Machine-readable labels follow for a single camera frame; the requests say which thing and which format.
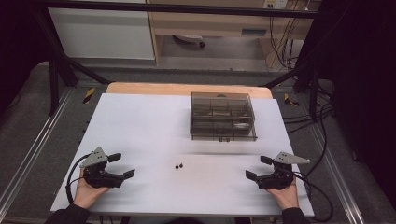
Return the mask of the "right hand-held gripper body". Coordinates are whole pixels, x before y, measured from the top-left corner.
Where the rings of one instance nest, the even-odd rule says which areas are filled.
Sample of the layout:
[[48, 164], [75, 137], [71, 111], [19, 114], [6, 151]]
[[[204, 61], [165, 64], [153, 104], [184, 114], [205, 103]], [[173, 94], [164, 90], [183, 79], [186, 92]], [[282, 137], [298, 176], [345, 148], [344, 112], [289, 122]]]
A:
[[279, 152], [273, 158], [274, 172], [270, 175], [257, 177], [260, 189], [284, 189], [293, 181], [293, 164], [309, 164], [310, 160], [298, 157], [287, 152]]

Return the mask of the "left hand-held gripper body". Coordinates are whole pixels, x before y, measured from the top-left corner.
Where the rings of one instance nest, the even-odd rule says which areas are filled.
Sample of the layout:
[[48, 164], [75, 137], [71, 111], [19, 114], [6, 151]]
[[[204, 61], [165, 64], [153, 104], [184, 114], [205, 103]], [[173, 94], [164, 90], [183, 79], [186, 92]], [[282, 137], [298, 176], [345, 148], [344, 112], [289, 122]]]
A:
[[92, 151], [80, 165], [85, 181], [94, 188], [119, 188], [124, 181], [123, 175], [108, 173], [106, 171], [108, 163], [107, 154], [101, 147]]

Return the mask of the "person's right hand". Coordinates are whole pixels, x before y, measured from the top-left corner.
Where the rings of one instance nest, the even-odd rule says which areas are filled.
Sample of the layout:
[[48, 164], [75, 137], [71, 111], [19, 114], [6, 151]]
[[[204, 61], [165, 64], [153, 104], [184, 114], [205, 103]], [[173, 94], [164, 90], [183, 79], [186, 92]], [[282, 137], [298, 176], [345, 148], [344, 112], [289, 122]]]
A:
[[276, 199], [277, 204], [282, 210], [299, 207], [296, 180], [293, 180], [284, 189], [266, 189], [266, 191]]

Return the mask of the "person's left hand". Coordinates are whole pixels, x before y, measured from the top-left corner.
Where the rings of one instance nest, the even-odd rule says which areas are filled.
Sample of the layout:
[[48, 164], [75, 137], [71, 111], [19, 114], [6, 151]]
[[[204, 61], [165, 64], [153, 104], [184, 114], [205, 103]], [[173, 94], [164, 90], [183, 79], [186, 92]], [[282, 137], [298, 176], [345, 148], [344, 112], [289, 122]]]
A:
[[77, 190], [73, 204], [84, 209], [89, 209], [109, 188], [94, 188], [89, 185], [84, 178], [77, 183]]

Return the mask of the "smoky transparent drawer box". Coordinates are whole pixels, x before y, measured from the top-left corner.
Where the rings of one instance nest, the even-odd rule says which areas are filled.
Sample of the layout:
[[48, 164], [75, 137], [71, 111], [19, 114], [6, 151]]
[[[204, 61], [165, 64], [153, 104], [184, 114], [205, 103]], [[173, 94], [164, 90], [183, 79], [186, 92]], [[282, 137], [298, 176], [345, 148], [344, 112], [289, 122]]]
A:
[[247, 93], [193, 92], [191, 140], [256, 141], [255, 115]]

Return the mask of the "yellow black striped tape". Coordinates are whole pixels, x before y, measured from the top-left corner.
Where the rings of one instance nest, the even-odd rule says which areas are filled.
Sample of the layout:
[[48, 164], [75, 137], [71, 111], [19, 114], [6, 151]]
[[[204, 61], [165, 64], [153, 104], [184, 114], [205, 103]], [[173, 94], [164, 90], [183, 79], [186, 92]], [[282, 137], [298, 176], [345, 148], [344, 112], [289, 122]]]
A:
[[91, 100], [91, 98], [92, 98], [94, 92], [95, 92], [95, 88], [89, 88], [89, 89], [87, 90], [87, 92], [86, 92], [86, 94], [85, 94], [85, 96], [84, 96], [84, 99], [83, 99], [83, 103], [84, 103], [84, 104], [87, 104], [87, 103]]
[[287, 105], [300, 106], [298, 102], [292, 101], [287, 93], [284, 93], [284, 103]]

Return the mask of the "black metal stand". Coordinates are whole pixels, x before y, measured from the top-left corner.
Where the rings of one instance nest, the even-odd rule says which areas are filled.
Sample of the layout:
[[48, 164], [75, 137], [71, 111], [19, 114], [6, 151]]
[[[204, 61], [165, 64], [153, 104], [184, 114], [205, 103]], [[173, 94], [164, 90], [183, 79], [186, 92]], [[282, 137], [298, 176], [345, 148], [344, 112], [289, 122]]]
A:
[[42, 42], [49, 55], [49, 83], [50, 83], [50, 111], [52, 116], [60, 107], [59, 78], [61, 78], [66, 87], [76, 87], [78, 78], [75, 70], [85, 74], [100, 84], [108, 85], [110, 80], [100, 77], [93, 71], [89, 70], [82, 64], [73, 60], [64, 52], [64, 48], [56, 33], [54, 25], [50, 21], [49, 12], [41, 7], [32, 9], [32, 15], [35, 22], [43, 35]]
[[304, 56], [298, 60], [296, 67], [286, 75], [264, 84], [265, 88], [271, 89], [277, 84], [281, 84], [297, 76], [297, 81], [293, 86], [296, 92], [302, 92], [306, 88], [310, 88], [308, 112], [313, 121], [318, 120], [316, 103], [318, 94], [318, 66], [321, 54], [328, 46], [332, 33], [343, 19], [345, 13], [345, 9], [319, 11], [318, 14], [322, 14], [322, 18], [314, 19], [307, 39], [303, 44]]

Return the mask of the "dark curtain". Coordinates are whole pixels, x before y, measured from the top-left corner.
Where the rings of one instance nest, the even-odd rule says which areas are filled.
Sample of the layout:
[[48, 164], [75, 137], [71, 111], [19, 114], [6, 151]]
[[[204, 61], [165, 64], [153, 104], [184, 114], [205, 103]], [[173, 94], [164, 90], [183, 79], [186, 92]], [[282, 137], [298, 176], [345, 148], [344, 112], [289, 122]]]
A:
[[0, 0], [0, 116], [31, 70], [49, 59], [26, 0]]
[[325, 40], [319, 75], [353, 149], [396, 207], [396, 0], [322, 0], [331, 18], [311, 26], [305, 46]]

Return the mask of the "white cabinet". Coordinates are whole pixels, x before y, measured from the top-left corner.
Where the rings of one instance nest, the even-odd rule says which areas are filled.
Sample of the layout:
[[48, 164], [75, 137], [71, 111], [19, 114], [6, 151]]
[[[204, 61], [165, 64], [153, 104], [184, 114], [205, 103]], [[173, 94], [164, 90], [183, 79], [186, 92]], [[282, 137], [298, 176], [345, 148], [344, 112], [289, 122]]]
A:
[[50, 8], [49, 13], [70, 57], [154, 59], [147, 12]]

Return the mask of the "chair base with caster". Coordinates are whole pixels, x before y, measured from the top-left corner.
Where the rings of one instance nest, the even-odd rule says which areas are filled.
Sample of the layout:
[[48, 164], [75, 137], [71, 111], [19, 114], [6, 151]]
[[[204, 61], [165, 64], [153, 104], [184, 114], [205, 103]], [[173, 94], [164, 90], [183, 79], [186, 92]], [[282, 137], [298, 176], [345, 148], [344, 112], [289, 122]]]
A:
[[200, 35], [175, 35], [175, 38], [188, 43], [198, 44], [200, 48], [205, 47], [205, 42]]

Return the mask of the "wooden desk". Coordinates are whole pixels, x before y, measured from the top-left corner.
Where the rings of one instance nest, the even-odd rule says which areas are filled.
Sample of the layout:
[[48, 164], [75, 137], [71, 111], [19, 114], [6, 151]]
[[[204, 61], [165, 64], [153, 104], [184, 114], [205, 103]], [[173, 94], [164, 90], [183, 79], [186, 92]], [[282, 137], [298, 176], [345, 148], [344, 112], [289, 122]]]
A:
[[[263, 8], [264, 0], [146, 0], [149, 4]], [[318, 11], [322, 0], [288, 0], [284, 9]], [[259, 40], [270, 67], [280, 64], [281, 50], [289, 41], [304, 40], [311, 19], [264, 18], [257, 16], [150, 12], [148, 14], [155, 61], [161, 60], [167, 35], [252, 37]]]

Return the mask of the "white power socket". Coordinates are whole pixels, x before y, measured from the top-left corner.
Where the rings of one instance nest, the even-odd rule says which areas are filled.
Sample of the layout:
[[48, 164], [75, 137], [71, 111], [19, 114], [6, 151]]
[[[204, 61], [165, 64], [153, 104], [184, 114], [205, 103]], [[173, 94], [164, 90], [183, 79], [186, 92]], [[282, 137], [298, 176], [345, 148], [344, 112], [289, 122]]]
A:
[[264, 0], [263, 8], [270, 9], [284, 9], [288, 3], [288, 0]]

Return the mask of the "aluminium rail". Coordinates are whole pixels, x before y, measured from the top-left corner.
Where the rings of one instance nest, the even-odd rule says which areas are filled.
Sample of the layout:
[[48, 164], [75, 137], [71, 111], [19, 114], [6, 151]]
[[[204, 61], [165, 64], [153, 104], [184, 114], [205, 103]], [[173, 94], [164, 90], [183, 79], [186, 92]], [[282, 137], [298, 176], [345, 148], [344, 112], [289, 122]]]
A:
[[344, 179], [340, 168], [338, 167], [334, 156], [327, 147], [327, 138], [325, 132], [322, 130], [319, 124], [312, 126], [312, 134], [315, 136], [315, 141], [318, 145], [318, 151], [324, 154], [323, 162], [328, 170], [330, 179], [335, 188], [337, 196], [343, 205], [346, 217], [350, 224], [364, 224], [364, 218], [361, 214], [361, 210], [357, 206], [352, 192]]
[[50, 134], [57, 124], [59, 117], [62, 115], [73, 90], [73, 88], [66, 88], [64, 90], [59, 100], [59, 107], [55, 110], [53, 115], [47, 118], [44, 126], [41, 128], [40, 132], [35, 138], [35, 141], [30, 146], [27, 154], [23, 158], [23, 161], [21, 162], [21, 165], [19, 166], [15, 175], [12, 177], [6, 189], [0, 196], [0, 222], [5, 218], [7, 211], [18, 195], [21, 186], [29, 175], [42, 148], [50, 137]]

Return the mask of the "black metal frame bar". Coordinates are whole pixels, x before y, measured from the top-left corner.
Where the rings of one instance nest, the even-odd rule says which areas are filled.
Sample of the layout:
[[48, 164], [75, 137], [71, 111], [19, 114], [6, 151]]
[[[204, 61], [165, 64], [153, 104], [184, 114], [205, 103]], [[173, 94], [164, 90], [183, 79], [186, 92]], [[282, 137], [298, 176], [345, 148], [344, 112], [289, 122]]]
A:
[[73, 0], [35, 0], [35, 3], [42, 7], [114, 10], [114, 11], [190, 13], [190, 14], [257, 16], [257, 17], [298, 18], [298, 19], [315, 19], [326, 16], [326, 13], [321, 13], [317, 11], [300, 11], [300, 10], [286, 10], [286, 9], [258, 9], [258, 8], [140, 4], [140, 3], [97, 2], [97, 1], [73, 1]]

